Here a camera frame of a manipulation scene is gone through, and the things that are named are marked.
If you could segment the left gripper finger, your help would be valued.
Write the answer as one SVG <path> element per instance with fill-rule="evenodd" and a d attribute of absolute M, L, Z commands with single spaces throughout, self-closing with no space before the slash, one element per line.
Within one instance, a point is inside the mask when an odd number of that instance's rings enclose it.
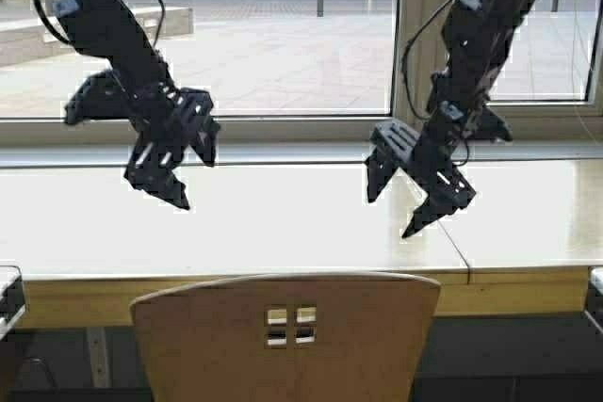
<path fill-rule="evenodd" d="M 220 124 L 210 115 L 196 113 L 190 122 L 192 140 L 190 146 L 202 162 L 208 167 L 216 165 L 217 138 Z"/>
<path fill-rule="evenodd" d="M 171 171 L 150 175 L 145 179 L 145 190 L 149 195 L 178 209 L 190 209 L 186 188 Z"/>

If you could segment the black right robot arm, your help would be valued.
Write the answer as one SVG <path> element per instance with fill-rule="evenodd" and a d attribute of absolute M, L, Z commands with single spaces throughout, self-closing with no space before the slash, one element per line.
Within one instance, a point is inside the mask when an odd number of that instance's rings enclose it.
<path fill-rule="evenodd" d="M 391 119 L 375 125 L 367 158 L 367 199 L 374 202 L 398 170 L 426 193 L 402 233 L 408 238 L 465 209 L 475 189 L 452 159 L 473 139 L 512 141 L 506 121 L 488 103 L 510 56 L 513 38 L 536 0 L 447 0 L 441 35 L 446 66 L 432 74 L 423 126 Z"/>

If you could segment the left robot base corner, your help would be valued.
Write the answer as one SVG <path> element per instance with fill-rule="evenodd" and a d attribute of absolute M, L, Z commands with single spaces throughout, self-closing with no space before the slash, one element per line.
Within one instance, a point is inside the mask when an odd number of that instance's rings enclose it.
<path fill-rule="evenodd" d="M 27 311 L 24 280 L 21 269 L 1 264 L 1 340 L 14 331 Z"/>

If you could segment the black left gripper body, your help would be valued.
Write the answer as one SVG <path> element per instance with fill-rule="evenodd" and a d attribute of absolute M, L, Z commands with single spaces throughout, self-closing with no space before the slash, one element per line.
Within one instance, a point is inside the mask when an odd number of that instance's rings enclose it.
<path fill-rule="evenodd" d="M 130 120 L 139 135 L 123 177 L 136 190 L 146 192 L 148 176 L 174 173 L 181 165 L 185 151 L 192 149 L 193 115 L 211 115 L 214 103 L 205 89 L 154 82 L 135 91 L 129 107 Z"/>

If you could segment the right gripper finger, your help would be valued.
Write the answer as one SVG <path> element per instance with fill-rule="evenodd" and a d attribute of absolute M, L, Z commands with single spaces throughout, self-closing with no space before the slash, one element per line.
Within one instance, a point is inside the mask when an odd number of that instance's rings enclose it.
<path fill-rule="evenodd" d="M 401 237 L 406 239 L 420 233 L 427 226 L 451 212 L 452 205 L 447 200 L 429 196 L 414 210 L 411 220 Z"/>
<path fill-rule="evenodd" d="M 394 152 L 375 148 L 365 160 L 367 168 L 367 201 L 376 201 L 399 169 Z"/>

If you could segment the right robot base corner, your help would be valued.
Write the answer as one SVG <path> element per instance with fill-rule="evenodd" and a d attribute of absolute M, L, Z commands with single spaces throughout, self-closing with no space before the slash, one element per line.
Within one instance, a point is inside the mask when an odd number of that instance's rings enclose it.
<path fill-rule="evenodd" d="M 601 266 L 589 271 L 583 312 L 596 330 L 602 332 L 602 271 Z"/>

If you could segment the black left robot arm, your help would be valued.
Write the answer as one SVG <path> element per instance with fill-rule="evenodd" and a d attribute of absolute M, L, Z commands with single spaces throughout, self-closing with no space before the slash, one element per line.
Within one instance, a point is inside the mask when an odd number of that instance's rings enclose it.
<path fill-rule="evenodd" d="M 65 106 L 65 123 L 127 120 L 137 140 L 123 174 L 136 190 L 189 209 L 175 171 L 192 149 L 212 167 L 219 123 L 208 90 L 179 87 L 123 0 L 57 0 L 57 21 L 74 50 L 108 62 L 85 79 Z"/>

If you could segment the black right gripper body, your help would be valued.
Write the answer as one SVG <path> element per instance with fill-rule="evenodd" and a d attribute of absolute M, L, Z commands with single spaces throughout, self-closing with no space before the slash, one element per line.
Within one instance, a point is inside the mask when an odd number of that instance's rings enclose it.
<path fill-rule="evenodd" d="M 452 205 L 452 214 L 465 209 L 476 195 L 452 160 L 456 147 L 475 129 L 475 111 L 465 113 L 459 106 L 444 101 L 422 130 L 396 119 L 380 121 L 374 126 L 369 142 L 372 152 L 375 148 L 394 152 L 399 169 L 422 188 L 427 198 L 447 200 Z"/>

